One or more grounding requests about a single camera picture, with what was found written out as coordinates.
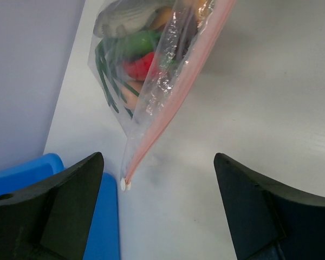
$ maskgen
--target gray wall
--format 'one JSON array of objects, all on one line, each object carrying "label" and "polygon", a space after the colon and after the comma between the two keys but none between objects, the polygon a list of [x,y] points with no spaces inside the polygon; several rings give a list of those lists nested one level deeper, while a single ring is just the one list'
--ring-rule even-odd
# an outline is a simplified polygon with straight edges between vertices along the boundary
[{"label": "gray wall", "polygon": [[0,0],[0,169],[42,154],[85,0]]}]

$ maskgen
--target red toy pepper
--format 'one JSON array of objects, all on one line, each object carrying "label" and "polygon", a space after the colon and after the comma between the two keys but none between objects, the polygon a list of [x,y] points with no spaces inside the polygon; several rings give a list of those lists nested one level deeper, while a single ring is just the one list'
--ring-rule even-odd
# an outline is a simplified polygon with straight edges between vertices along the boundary
[{"label": "red toy pepper", "polygon": [[[155,52],[148,53],[143,58],[140,58],[139,60],[136,60],[134,62],[123,62],[123,69],[128,74],[129,77],[144,81],[146,80],[148,71],[152,65],[153,59],[154,59]],[[154,66],[152,67],[152,76],[156,76],[158,74],[158,66],[156,62],[154,63]]]}]

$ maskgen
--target green toy pepper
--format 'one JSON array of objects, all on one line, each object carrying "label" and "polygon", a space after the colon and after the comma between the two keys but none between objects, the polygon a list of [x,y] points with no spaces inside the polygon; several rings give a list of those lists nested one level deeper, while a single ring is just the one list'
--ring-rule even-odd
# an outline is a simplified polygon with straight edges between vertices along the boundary
[{"label": "green toy pepper", "polygon": [[108,54],[108,62],[127,60],[133,56],[146,55],[158,45],[161,32],[139,31],[135,34],[118,39],[115,46]]}]

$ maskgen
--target ziplock bag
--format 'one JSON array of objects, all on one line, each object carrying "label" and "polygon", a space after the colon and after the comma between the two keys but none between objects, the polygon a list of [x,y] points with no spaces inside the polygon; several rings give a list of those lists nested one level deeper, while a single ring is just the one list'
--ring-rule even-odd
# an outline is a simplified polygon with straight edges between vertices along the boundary
[{"label": "ziplock bag", "polygon": [[186,98],[234,3],[119,0],[100,9],[88,64],[127,135],[123,190]]}]

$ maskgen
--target blue bin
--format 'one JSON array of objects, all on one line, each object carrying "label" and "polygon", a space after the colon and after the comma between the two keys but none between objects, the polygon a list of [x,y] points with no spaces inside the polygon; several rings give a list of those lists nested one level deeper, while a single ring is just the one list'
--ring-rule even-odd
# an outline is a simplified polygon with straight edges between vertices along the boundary
[{"label": "blue bin", "polygon": [[[14,192],[64,170],[57,154],[46,154],[0,171],[0,195]],[[115,179],[104,173],[83,260],[120,260],[118,199]]]},{"label": "blue bin", "polygon": [[40,158],[0,171],[0,195],[20,190],[64,170],[57,154]]}]

